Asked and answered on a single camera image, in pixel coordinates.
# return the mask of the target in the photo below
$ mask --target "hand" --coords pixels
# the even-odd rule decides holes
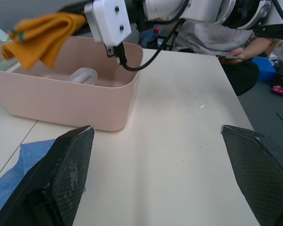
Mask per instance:
[[[244,50],[242,48],[232,50],[230,55],[233,57],[245,57]],[[239,65],[242,62],[242,60],[226,60],[219,57],[218,59],[222,65]]]

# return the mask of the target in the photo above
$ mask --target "red object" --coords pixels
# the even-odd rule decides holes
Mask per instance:
[[[153,33],[154,34],[159,34],[159,27],[154,27],[153,28]]]

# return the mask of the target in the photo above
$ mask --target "smartphone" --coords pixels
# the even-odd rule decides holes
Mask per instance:
[[[224,59],[224,60],[244,60],[245,57],[241,57],[241,56],[220,56],[220,55],[217,55],[217,57],[221,58],[221,59]]]

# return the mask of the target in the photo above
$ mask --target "white table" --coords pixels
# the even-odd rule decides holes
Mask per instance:
[[[19,64],[9,71],[13,71],[17,67],[19,67]],[[0,170],[20,146],[35,123],[35,120],[10,115],[0,102]]]
[[[145,50],[144,61],[153,53]],[[223,124],[252,129],[218,60],[163,51],[140,74],[127,126],[96,132],[74,225],[258,226],[235,181]],[[70,129],[37,122],[23,143]]]

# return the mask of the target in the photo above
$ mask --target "pink object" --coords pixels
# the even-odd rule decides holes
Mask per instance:
[[[125,43],[125,50],[128,64],[139,66],[142,48]],[[72,73],[84,67],[97,72],[96,85],[66,81]],[[126,125],[138,74],[126,71],[114,57],[108,58],[104,45],[93,39],[70,37],[61,49],[54,69],[38,62],[30,71],[22,67],[13,73],[0,71],[0,100],[11,114],[17,116],[117,131]]]
[[[278,94],[283,95],[283,88],[281,86],[273,86],[272,90]]]

